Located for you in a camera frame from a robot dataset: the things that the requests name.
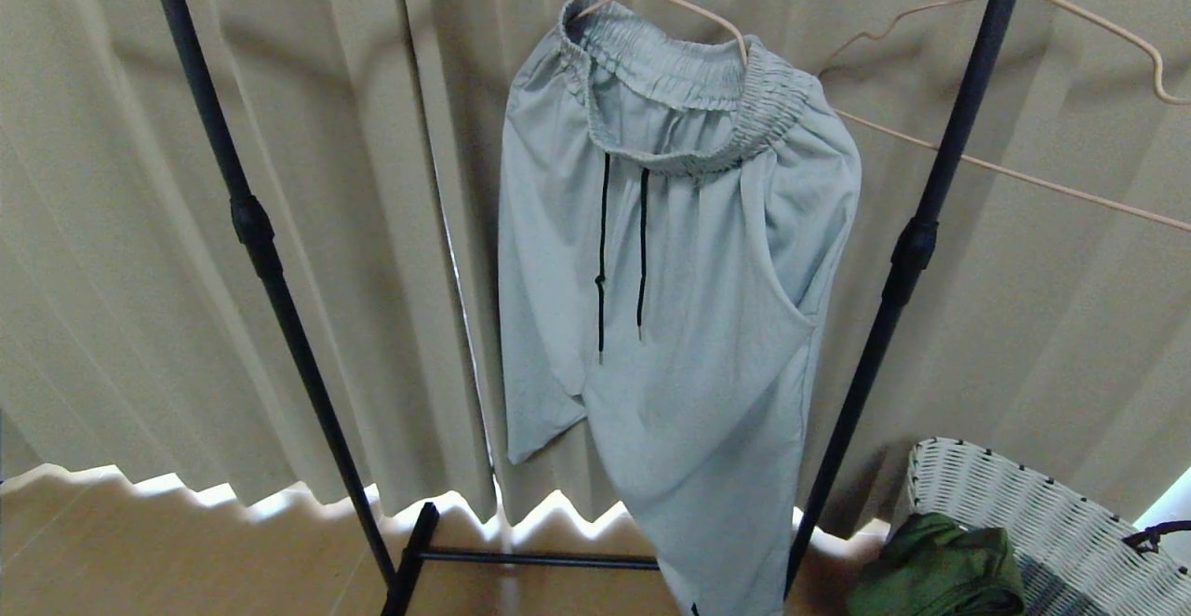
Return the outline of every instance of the tile grout line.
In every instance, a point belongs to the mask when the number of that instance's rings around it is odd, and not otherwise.
[[[37,541],[37,537],[42,536],[42,533],[44,533],[45,530],[49,530],[51,525],[54,525],[55,523],[57,523],[58,518],[62,518],[62,515],[64,515],[67,511],[69,511],[70,508],[74,506],[75,503],[79,502],[79,499],[82,498],[82,496],[85,496],[89,490],[92,490],[93,487],[95,487],[95,484],[98,484],[98,483],[99,483],[99,480],[92,481],[92,483],[87,484],[83,490],[79,491],[79,493],[74,498],[70,499],[70,502],[68,502],[66,505],[63,505],[62,509],[60,509],[58,512],[54,515],[54,518],[50,518],[49,521],[46,521],[44,525],[42,525],[40,528],[38,528],[37,531],[35,531],[33,535],[30,536],[29,540],[25,541],[25,543],[20,545],[20,548],[18,548],[17,552],[13,552],[12,556],[8,559],[7,562],[5,562],[5,565],[12,565],[17,560],[17,556],[21,554],[21,552],[25,552],[25,549],[29,548],[30,545],[32,545],[35,541]]]
[[[348,595],[348,589],[351,587],[351,581],[355,580],[356,572],[360,571],[360,566],[363,564],[366,555],[368,555],[367,547],[361,549],[360,555],[356,558],[356,564],[351,567],[351,573],[348,574],[348,579],[343,583],[343,587],[339,589],[339,595],[335,598],[335,604],[331,605],[331,611],[328,612],[328,616],[335,616],[339,611],[339,603],[343,602],[343,596]]]

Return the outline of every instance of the pants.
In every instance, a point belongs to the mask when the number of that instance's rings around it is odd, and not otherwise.
[[[860,161],[816,77],[749,36],[569,0],[509,95],[509,459],[586,418],[682,614],[781,614],[794,484]]]

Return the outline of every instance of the basket handle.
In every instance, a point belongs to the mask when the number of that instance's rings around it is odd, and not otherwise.
[[[1139,554],[1158,553],[1158,540],[1162,535],[1186,531],[1191,531],[1191,521],[1170,521],[1145,528],[1145,530],[1134,533],[1121,541],[1133,547]]]

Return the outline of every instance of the green garment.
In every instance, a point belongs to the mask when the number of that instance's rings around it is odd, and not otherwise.
[[[942,514],[913,515],[860,570],[852,616],[1003,616],[1024,612],[1009,534],[966,531]]]

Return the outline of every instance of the curtain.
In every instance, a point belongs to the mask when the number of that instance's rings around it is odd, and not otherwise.
[[[364,483],[495,493],[401,0],[189,0]],[[5,474],[343,497],[157,0],[0,0]]]
[[[565,0],[406,0],[443,210],[504,503],[516,521],[561,487],[585,516],[615,493],[585,425],[525,466],[505,459],[494,309],[501,117],[512,74]],[[937,0],[691,0],[818,71],[859,31]],[[1187,95],[1191,0],[1074,0],[1160,44]],[[727,41],[656,0],[632,5],[674,36]],[[841,110],[941,137],[983,2],[906,19],[824,75]],[[1022,0],[969,153],[1129,204],[1191,218],[1191,110],[1148,92],[1130,44]],[[799,492],[805,496],[879,303],[894,239],[933,154],[849,125],[865,164],[837,275]],[[1136,516],[1187,467],[1191,238],[962,166],[940,244],[848,452],[828,522],[853,523],[879,466],[931,435],[966,437]]]

